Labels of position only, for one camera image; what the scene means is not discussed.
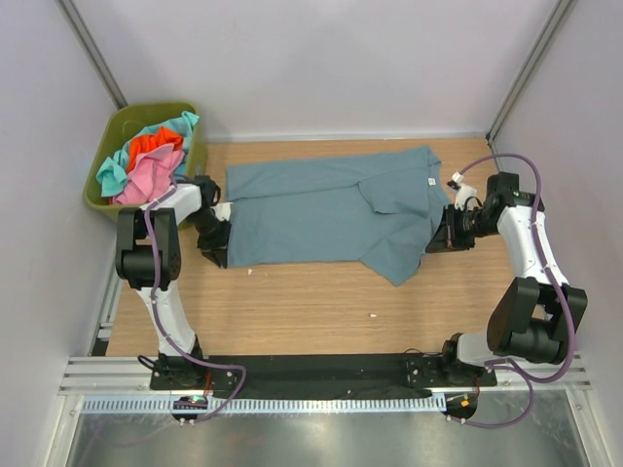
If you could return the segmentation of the blue-grey t shirt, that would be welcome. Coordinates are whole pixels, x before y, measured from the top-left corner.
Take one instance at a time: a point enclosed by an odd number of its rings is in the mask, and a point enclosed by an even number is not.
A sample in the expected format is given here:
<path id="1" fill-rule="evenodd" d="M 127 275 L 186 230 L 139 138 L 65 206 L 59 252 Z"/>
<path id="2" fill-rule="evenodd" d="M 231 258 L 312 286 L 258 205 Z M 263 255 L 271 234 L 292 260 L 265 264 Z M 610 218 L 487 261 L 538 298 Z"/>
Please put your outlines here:
<path id="1" fill-rule="evenodd" d="M 420 268 L 450 200 L 427 146 L 233 165 L 232 267 L 359 262 L 394 286 Z"/>

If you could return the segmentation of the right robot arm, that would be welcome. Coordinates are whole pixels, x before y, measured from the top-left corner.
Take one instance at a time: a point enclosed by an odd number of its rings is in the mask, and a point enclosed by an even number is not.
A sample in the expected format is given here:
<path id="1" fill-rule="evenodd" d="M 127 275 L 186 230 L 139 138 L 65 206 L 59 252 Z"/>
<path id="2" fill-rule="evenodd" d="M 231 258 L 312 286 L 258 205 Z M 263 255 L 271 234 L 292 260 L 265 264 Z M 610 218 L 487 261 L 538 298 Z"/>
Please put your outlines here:
<path id="1" fill-rule="evenodd" d="M 539 193 L 519 187 L 515 173 L 500 172 L 487 181 L 484 200 L 453 175 L 454 203 L 444 208 L 430 253 L 467 251 L 478 238 L 500 235 L 514 278 L 495 307 L 486 330 L 456 333 L 445 341 L 440 377 L 460 385 L 506 366 L 530 382 L 552 383 L 567 372 L 576 332 L 588 305 L 584 290 L 570 286 L 555 260 L 545 230 Z"/>

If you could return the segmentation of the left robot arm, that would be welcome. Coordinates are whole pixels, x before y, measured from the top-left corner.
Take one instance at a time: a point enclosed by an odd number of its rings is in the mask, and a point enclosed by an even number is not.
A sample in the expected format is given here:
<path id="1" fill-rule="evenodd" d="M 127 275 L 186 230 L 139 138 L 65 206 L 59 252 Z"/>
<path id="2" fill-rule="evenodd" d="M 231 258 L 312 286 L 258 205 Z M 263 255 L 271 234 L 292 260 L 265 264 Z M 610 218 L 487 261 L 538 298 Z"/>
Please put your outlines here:
<path id="1" fill-rule="evenodd" d="M 159 340 L 156 359 L 138 358 L 152 372 L 153 389 L 196 389 L 208 377 L 199 338 L 179 294 L 178 228 L 183 223 L 194 227 L 202 255 L 226 268 L 231 223 L 229 207 L 220 198 L 221 189 L 209 176 L 183 177 L 156 200 L 119 211 L 116 272 L 147 307 Z"/>

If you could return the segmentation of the pink t shirt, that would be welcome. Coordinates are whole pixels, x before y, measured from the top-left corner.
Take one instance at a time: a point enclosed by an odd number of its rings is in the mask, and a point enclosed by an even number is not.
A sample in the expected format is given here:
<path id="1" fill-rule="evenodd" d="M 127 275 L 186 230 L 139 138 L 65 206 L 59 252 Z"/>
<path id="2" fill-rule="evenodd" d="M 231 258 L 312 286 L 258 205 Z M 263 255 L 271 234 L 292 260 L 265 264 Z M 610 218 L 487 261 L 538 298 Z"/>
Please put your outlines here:
<path id="1" fill-rule="evenodd" d="M 134 170 L 128 175 L 128 182 L 118 195 L 112 197 L 112 204 L 144 204 L 159 198 L 167 192 L 172 174 L 184 157 L 184 151 L 174 150 L 172 144 L 139 155 Z"/>

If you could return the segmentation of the teal t shirt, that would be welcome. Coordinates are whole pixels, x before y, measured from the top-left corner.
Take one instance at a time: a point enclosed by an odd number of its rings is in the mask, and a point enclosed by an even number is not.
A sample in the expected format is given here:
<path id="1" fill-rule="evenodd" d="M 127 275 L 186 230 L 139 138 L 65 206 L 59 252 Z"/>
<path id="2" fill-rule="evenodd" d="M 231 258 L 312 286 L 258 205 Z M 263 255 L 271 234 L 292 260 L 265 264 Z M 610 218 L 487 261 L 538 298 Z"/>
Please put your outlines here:
<path id="1" fill-rule="evenodd" d="M 172 176 L 182 175 L 186 171 L 186 161 L 191 149 L 193 132 L 200 120 L 201 118 L 199 115 L 190 111 L 184 111 L 176 118 L 142 128 L 131 139 L 145 133 L 154 134 L 160 126 L 165 126 L 180 133 L 184 137 L 181 150 L 184 151 L 185 157 L 183 162 L 173 172 Z M 95 175 L 95 179 L 101 187 L 101 195 L 104 198 L 108 198 L 111 202 L 112 197 L 118 195 L 128 182 L 129 173 L 126 173 L 126 169 L 129 162 L 128 149 L 130 140 L 124 143 L 122 148 L 116 151 L 111 157 L 107 157 Z"/>

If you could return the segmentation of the orange t shirt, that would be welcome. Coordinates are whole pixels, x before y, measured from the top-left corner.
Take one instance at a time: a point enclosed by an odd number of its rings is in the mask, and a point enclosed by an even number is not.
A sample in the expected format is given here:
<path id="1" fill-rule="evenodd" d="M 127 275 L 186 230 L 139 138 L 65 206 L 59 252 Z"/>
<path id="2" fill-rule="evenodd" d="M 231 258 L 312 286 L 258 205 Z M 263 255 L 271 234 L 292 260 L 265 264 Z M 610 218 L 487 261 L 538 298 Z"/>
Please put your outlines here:
<path id="1" fill-rule="evenodd" d="M 172 144 L 174 150 L 180 150 L 183 146 L 184 137 L 165 126 L 160 126 L 156 133 L 138 135 L 129 142 L 129 162 L 126 173 L 134 170 L 138 156 L 149 153 L 165 144 Z"/>

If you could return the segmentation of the green plastic bin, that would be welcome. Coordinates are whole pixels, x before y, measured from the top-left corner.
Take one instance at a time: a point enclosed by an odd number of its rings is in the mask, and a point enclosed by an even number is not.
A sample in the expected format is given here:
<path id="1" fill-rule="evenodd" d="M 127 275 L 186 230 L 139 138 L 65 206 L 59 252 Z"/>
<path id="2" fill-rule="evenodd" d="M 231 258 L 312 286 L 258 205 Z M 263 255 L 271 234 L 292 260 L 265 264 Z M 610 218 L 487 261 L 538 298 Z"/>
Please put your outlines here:
<path id="1" fill-rule="evenodd" d="M 85 203 L 116 220 L 124 207 L 165 193 L 174 177 L 204 174 L 202 119 L 189 102 L 130 105 L 108 122 L 84 189 Z"/>

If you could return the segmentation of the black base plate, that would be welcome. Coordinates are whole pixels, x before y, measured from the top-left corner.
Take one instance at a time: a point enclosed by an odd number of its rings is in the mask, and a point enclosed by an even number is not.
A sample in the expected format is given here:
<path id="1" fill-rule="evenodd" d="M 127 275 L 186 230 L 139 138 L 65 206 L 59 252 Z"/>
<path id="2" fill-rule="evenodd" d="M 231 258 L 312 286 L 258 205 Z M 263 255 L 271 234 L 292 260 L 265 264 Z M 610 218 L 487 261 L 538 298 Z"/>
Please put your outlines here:
<path id="1" fill-rule="evenodd" d="M 137 357 L 152 372 L 153 390 L 205 390 L 258 400 L 422 399 L 433 389 L 494 387 L 495 374 L 449 365 L 438 354 L 212 356 L 210 368 L 182 357 Z"/>

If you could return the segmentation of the aluminium frame rail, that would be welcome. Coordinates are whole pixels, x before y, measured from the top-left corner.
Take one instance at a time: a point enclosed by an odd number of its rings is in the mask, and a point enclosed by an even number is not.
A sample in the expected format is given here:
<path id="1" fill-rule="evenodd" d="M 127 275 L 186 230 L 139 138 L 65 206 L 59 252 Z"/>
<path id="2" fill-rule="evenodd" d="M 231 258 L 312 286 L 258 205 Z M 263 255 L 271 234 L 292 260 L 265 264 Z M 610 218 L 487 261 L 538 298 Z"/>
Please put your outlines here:
<path id="1" fill-rule="evenodd" d="M 544 376 L 550 368 L 527 364 L 526 370 L 535 375 Z M 451 388 L 445 382 L 433 382 L 433 376 L 425 376 L 423 369 L 404 370 L 399 373 L 398 382 L 424 383 L 425 389 L 432 392 L 458 391 L 458 386 Z M 495 371 L 496 386 L 486 386 L 484 377 L 479 378 L 483 391 L 520 390 L 524 380 L 508 370 Z M 93 394 L 130 394 L 137 395 L 149 390 L 151 372 L 130 357 L 71 357 L 65 367 L 58 395 L 93 395 Z M 574 356 L 571 368 L 566 374 L 548 384 L 533 382 L 534 390 L 592 390 L 592 384 L 583 366 L 579 354 Z"/>

